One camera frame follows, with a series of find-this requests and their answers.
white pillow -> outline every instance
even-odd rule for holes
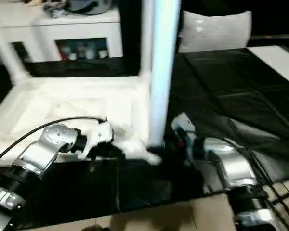
[[[249,11],[214,17],[184,11],[179,52],[244,48],[250,38],[250,31]]]

tiled floor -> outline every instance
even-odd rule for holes
[[[289,181],[285,182],[285,185],[289,189]],[[275,188],[280,194],[286,193],[281,183],[276,184]],[[265,189],[270,199],[274,199],[270,189]],[[277,208],[285,216],[280,205]],[[232,216],[227,197],[221,194],[31,231],[80,231],[94,224],[110,227],[111,231],[235,231]]]

shelf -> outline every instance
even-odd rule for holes
[[[45,14],[41,5],[29,6],[23,3],[0,4],[0,23],[3,28],[112,22],[120,22],[119,10],[116,7],[98,15],[83,16],[71,14],[67,17],[52,19]]]

floor tile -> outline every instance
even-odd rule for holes
[[[197,231],[188,202],[101,217],[96,223],[111,231]]]
[[[236,231],[233,212],[225,194],[189,202],[197,231]]]

white foam box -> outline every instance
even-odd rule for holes
[[[47,122],[73,116],[107,118],[115,133],[128,133],[145,144],[148,136],[149,87],[141,77],[30,78],[12,88],[0,105],[0,153],[18,138]],[[64,122],[90,129],[94,120]],[[42,130],[10,150],[0,166],[8,166]]]

